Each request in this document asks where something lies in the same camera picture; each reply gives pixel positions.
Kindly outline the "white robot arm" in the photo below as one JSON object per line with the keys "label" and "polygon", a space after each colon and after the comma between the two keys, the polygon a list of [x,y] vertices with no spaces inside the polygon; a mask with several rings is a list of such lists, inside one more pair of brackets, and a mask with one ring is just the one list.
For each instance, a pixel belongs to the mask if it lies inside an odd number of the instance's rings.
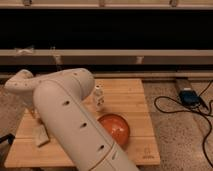
{"label": "white robot arm", "polygon": [[79,171],[139,171],[83,105],[94,86],[92,73],[84,68],[37,77],[21,70],[5,83],[8,91],[36,109]]}

